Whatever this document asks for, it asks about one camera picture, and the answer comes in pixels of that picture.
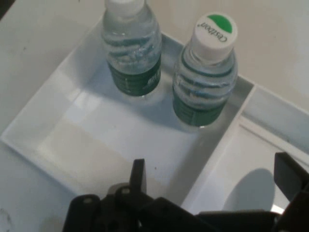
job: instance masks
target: green bottle label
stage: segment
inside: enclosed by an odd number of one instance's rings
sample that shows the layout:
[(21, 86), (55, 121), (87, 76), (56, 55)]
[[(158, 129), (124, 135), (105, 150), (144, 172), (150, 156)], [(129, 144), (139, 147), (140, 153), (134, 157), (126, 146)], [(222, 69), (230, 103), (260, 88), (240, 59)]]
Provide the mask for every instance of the green bottle label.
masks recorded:
[(150, 70), (141, 74), (125, 74), (109, 64), (117, 88), (130, 96), (143, 96), (153, 91), (159, 84), (161, 77), (161, 56)]
[(177, 117), (184, 123), (191, 126), (206, 126), (214, 122), (220, 115), (225, 103), (209, 109), (199, 110), (185, 104), (173, 90), (173, 108)]

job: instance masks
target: white bottle cap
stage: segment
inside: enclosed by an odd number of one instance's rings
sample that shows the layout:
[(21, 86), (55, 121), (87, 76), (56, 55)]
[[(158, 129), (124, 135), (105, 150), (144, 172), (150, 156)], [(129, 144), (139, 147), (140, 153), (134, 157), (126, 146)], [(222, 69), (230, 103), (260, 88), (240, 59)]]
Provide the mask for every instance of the white bottle cap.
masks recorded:
[(119, 17), (136, 15), (145, 4), (145, 0), (105, 0), (108, 11)]
[(236, 23), (231, 17), (217, 12), (206, 14), (195, 26), (192, 50), (203, 59), (220, 62), (232, 51), (237, 34)]

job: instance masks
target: water bottle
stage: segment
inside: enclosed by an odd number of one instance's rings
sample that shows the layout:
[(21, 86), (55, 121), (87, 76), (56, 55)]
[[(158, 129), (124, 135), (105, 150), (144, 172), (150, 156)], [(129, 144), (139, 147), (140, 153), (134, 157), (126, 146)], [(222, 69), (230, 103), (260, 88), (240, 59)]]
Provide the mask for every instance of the water bottle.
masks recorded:
[(161, 76), (162, 36), (145, 0), (105, 0), (103, 49), (117, 88), (130, 96), (155, 89)]
[(173, 77), (173, 108), (190, 126), (214, 122), (231, 95), (238, 76), (234, 20), (221, 13), (202, 16), (182, 50)]

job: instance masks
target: white table surface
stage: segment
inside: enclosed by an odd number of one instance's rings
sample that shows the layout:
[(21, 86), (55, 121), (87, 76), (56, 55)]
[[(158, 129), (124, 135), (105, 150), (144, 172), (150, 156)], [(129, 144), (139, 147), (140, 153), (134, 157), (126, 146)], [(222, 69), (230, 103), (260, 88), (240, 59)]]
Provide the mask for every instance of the white table surface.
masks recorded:
[[(240, 72), (309, 110), (309, 1), (149, 2), (161, 29), (183, 43), (204, 12), (230, 14), (239, 26)], [(103, 0), (16, 0), (0, 21), (0, 133), (103, 11)], [(0, 208), (14, 231), (61, 231), (72, 194), (2, 143), (0, 184)]]

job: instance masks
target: white plastic tray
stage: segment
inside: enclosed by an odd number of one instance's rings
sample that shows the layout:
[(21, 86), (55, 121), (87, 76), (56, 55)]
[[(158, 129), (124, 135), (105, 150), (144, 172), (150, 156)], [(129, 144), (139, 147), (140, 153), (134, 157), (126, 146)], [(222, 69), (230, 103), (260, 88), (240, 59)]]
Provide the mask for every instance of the white plastic tray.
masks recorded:
[(306, 113), (240, 77), (213, 124), (185, 130), (171, 104), (172, 70), (182, 45), (163, 36), (159, 87), (148, 99), (133, 100), (112, 83), (100, 28), (101, 22), (10, 124), (1, 136), (6, 144), (76, 194), (103, 197), (111, 185), (128, 181), (134, 159), (145, 158), (148, 194), (192, 212), (286, 206), (278, 191), (267, 192), (273, 197), (265, 205), (248, 205), (241, 194), (255, 196), (255, 189), (246, 192), (254, 185), (247, 179), (265, 179), (261, 193), (276, 189), (276, 151), (290, 152), (307, 167)]

